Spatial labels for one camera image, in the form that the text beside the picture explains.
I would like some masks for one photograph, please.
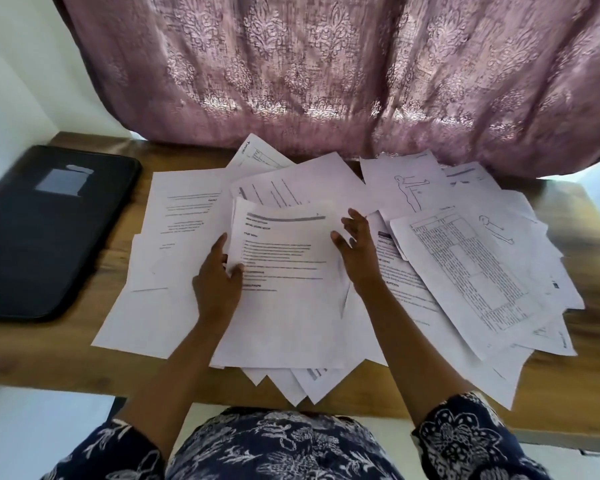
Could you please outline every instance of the floor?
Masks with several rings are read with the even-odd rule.
[[[581,183],[600,209],[600,164],[565,177]],[[0,480],[35,480],[69,453],[106,420],[113,397],[70,392],[0,388]],[[224,406],[193,404],[176,447],[200,424]],[[423,480],[417,452],[409,437],[413,425],[405,420],[359,417],[409,480]],[[555,480],[600,480],[600,457],[578,450],[523,445],[544,464]]]

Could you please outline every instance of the wooden table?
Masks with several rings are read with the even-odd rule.
[[[125,283],[131,240],[141,230],[152,172],[222,167],[233,152],[69,133],[58,134],[51,144],[135,157],[144,171],[100,253],[96,271],[64,316],[48,324],[0,324],[0,384],[127,396],[162,361],[90,343]],[[514,410],[498,412],[516,430],[600,436],[600,214],[577,184],[513,179],[501,183],[524,192],[538,217],[549,224],[549,237],[565,254],[564,263],[587,309],[566,314],[578,357],[535,352],[522,373]],[[290,407],[268,379],[255,387],[239,369],[209,369],[196,401]],[[305,399],[299,409],[408,416],[389,370],[369,361],[318,405]]]

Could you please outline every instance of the pink curtain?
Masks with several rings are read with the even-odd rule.
[[[600,157],[600,0],[57,1],[103,102],[153,141],[430,148],[528,177]]]

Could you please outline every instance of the floral patterned clothing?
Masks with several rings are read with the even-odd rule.
[[[431,480],[549,480],[478,393],[456,395],[412,433]],[[169,462],[124,421],[97,428],[43,480],[401,479],[355,420],[229,408],[197,428]]]

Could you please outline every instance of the hand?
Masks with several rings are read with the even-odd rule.
[[[384,283],[380,274],[376,246],[371,239],[369,222],[357,210],[349,209],[350,219],[343,217],[344,229],[353,237],[349,244],[336,231],[331,231],[331,240],[336,245],[347,270],[349,279],[360,293],[366,285]]]
[[[238,264],[227,276],[225,270],[226,254],[222,249],[226,242],[226,233],[222,234],[211,246],[197,276],[193,277],[193,291],[198,300],[199,322],[211,321],[229,326],[242,294],[242,272],[244,265]]]

